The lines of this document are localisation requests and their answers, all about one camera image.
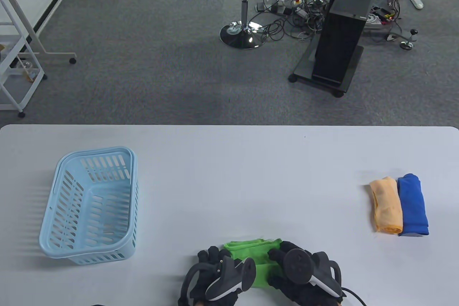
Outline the person's left hand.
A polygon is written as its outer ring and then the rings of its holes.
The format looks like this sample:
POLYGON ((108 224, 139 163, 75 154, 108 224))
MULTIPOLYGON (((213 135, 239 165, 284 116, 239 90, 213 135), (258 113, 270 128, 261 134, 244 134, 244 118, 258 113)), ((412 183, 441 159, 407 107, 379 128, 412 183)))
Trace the person's left hand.
POLYGON ((252 258, 233 259, 228 250, 216 246, 197 257, 183 281, 179 306, 234 306, 239 294, 254 284, 257 268, 252 258))

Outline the person's right hand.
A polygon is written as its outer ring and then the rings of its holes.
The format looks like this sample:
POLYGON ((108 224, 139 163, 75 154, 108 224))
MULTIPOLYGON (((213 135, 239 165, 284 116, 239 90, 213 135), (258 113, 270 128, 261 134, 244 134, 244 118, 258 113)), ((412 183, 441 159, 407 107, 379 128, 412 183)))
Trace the person's right hand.
POLYGON ((310 253, 292 242, 282 241, 270 249, 271 270, 268 284, 300 306, 339 306, 346 296, 342 290, 341 269, 323 252, 310 253))

